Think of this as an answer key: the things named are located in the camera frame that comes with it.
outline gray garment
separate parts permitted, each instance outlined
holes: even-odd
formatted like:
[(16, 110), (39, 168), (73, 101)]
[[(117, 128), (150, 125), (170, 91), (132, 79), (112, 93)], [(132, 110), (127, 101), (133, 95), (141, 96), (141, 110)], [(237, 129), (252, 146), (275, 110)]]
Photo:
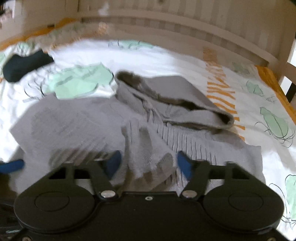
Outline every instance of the gray garment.
[(122, 152), (123, 162), (111, 183), (124, 190), (180, 193), (187, 180), (177, 168), (179, 150), (212, 164), (236, 162), (264, 181), (261, 148), (223, 130), (233, 125), (233, 117), (184, 78), (121, 72), (115, 80), (116, 97), (57, 100), (49, 95), (28, 109), (11, 129), (26, 162), (14, 176), (15, 191), (61, 163), (80, 164), (115, 150)]

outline screw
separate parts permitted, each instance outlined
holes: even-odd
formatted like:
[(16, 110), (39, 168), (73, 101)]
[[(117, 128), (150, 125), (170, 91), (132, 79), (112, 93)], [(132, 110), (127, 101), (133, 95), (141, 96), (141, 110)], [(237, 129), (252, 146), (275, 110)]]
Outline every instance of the screw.
[(182, 195), (185, 198), (195, 198), (197, 196), (197, 193), (192, 190), (186, 190), (186, 191), (182, 192)]
[(29, 237), (23, 237), (23, 238), (22, 238), (22, 241), (32, 241), (32, 239), (29, 238)]
[(151, 200), (153, 200), (153, 197), (151, 197), (151, 196), (147, 196), (147, 197), (145, 197), (145, 200), (147, 200), (147, 201), (151, 201)]
[(101, 195), (104, 198), (111, 198), (111, 197), (115, 197), (116, 193), (112, 190), (105, 190), (101, 192)]

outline ribbed knit fabric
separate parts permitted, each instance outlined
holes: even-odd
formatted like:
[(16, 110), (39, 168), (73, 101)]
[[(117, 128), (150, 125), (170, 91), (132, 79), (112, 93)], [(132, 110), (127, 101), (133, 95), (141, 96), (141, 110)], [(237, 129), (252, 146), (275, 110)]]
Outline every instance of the ribbed knit fabric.
[[(224, 165), (233, 161), (260, 180), (261, 148), (223, 130), (233, 117), (178, 76), (142, 78), (119, 73), (116, 97), (57, 100), (49, 95), (11, 129), (25, 152), (25, 169), (14, 176), (22, 192), (61, 163), (92, 161), (120, 150), (123, 162), (111, 183), (130, 191), (176, 190), (187, 180), (176, 152)], [(210, 188), (217, 186), (212, 182)]]

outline bed sheet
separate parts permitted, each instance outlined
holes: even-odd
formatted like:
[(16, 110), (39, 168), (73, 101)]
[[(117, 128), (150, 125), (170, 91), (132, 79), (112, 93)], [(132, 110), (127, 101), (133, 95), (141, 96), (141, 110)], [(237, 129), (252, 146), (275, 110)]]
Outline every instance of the bed sheet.
[(185, 77), (234, 116), (233, 132), (246, 143), (261, 146), (266, 184), (285, 202), (278, 229), (289, 239), (296, 238), (295, 124), (254, 65), (209, 48), (202, 48), (198, 59), (136, 40), (84, 40), (50, 54), (63, 68), (101, 63), (113, 73), (124, 69), (147, 77)]
[[(0, 156), (6, 161), (12, 156), (17, 143), (9, 128), (30, 105), (46, 94), (56, 74), (74, 70), (77, 66), (100, 66), (101, 76), (113, 75), (123, 69), (146, 77), (181, 75), (218, 107), (233, 114), (235, 125), (231, 131), (246, 143), (261, 146), (266, 184), (285, 203), (278, 230), (287, 238), (295, 239), (295, 124), (274, 90), (261, 80), (257, 68), (203, 46), (198, 46), (200, 51), (195, 58), (133, 40), (136, 38), (132, 34), (117, 32), (114, 40), (77, 41), (49, 51), (55, 63), (29, 73), (19, 83), (13, 85), (3, 81), (0, 84), (0, 132), (5, 144), (0, 147)], [(174, 45), (172, 40), (164, 41)], [(114, 94), (115, 88), (112, 82), (97, 86), (88, 96), (108, 97)]]

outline headboard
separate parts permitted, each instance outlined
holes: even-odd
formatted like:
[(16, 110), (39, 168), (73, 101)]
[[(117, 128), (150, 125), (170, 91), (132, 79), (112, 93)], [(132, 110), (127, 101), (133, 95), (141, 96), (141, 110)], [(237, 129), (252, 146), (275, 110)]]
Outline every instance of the headboard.
[(206, 41), (296, 83), (296, 68), (287, 63), (296, 33), (289, 0), (16, 0), (15, 8), (0, 41), (64, 17), (99, 18)]

